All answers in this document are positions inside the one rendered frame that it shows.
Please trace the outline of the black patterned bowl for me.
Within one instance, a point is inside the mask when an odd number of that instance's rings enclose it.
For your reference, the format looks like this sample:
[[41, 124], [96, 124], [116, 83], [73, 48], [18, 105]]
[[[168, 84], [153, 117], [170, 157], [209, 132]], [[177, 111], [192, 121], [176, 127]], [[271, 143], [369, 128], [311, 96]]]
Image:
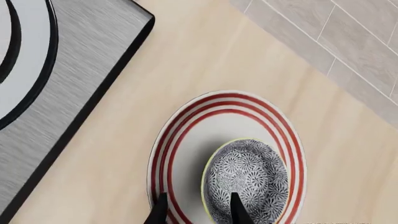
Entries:
[[201, 178], [201, 199], [215, 224], [232, 224], [236, 192], [255, 224], [274, 224], [289, 198], [287, 168], [278, 153], [257, 139], [235, 139], [217, 149]]

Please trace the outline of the white plate with red rings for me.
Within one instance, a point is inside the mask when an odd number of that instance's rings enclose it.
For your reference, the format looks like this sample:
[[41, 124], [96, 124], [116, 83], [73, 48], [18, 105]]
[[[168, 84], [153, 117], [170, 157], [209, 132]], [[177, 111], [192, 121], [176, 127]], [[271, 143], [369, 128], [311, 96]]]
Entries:
[[201, 200], [201, 177], [211, 155], [225, 143], [258, 139], [278, 153], [287, 168], [289, 197], [278, 219], [295, 224], [307, 188], [305, 152], [292, 123], [267, 100], [243, 91], [213, 91], [179, 108], [155, 140], [147, 170], [154, 205], [168, 196], [167, 224], [213, 224]]

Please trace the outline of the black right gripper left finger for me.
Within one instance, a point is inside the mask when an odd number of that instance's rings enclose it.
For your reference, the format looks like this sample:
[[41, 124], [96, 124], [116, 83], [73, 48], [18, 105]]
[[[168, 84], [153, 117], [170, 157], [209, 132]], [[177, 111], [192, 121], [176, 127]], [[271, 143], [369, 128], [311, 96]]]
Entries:
[[167, 224], [167, 211], [167, 193], [164, 192], [159, 195], [157, 202], [153, 206], [148, 216], [148, 224]]

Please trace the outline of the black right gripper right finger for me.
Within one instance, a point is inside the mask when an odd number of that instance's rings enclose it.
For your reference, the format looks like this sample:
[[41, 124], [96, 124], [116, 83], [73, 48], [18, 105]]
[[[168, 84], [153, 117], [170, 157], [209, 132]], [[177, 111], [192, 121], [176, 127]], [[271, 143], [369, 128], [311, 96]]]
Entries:
[[230, 207], [233, 224], [254, 224], [237, 192], [231, 193]]

